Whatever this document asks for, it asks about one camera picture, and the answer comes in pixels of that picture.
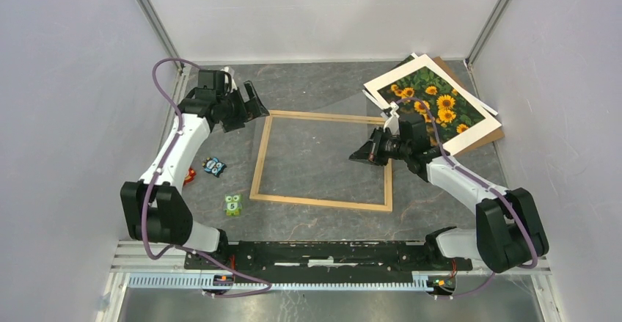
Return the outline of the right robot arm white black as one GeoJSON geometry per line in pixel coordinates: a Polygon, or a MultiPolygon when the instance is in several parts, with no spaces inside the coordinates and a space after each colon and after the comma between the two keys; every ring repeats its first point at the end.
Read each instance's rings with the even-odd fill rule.
{"type": "Polygon", "coordinates": [[[373,129],[368,140],[349,156],[374,166],[403,161],[408,170],[450,194],[475,217],[475,228],[449,227],[427,235],[423,257],[433,269],[453,258],[475,259],[494,273],[535,268],[549,251],[549,242],[532,194],[507,189],[460,164],[440,144],[434,145],[423,118],[398,120],[398,132],[373,129]]]}

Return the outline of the sunflower photo white border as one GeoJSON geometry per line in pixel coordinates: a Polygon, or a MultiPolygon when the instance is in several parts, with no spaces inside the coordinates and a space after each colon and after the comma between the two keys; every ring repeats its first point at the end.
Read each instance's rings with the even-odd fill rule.
{"type": "Polygon", "coordinates": [[[453,155],[502,127],[495,111],[463,89],[426,54],[407,56],[388,72],[364,83],[364,92],[381,110],[396,102],[401,117],[421,114],[432,145],[436,145],[436,128],[443,148],[453,155]]]}

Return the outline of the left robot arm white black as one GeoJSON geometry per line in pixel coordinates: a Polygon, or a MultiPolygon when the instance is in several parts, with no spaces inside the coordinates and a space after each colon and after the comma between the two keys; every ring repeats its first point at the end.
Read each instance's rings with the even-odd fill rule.
{"type": "Polygon", "coordinates": [[[245,81],[237,87],[228,67],[201,69],[198,85],[174,111],[172,129],[151,166],[140,179],[127,181],[120,189],[128,233],[137,241],[201,251],[211,268],[223,268],[230,261],[230,248],[222,244],[224,232],[194,220],[182,197],[183,182],[216,125],[224,132],[234,131],[269,112],[253,83],[245,81]]]}

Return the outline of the wooden picture frame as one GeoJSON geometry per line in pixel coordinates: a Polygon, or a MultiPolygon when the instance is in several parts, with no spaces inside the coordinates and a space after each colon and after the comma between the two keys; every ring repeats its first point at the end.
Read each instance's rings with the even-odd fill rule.
{"type": "Polygon", "coordinates": [[[271,195],[260,193],[260,183],[263,176],[268,143],[271,134],[272,123],[275,118],[292,120],[311,120],[321,122],[345,122],[366,125],[383,125],[383,117],[356,116],[348,114],[327,114],[305,111],[285,111],[271,110],[270,115],[265,118],[263,131],[261,133],[260,145],[257,153],[255,171],[252,178],[249,198],[257,201],[279,202],[292,205],[308,205],[327,208],[342,208],[358,211],[376,211],[391,213],[393,210],[393,168],[390,161],[384,167],[384,201],[381,204],[370,204],[362,202],[346,202],[337,200],[320,200],[305,197],[289,197],[282,195],[271,195]]]}

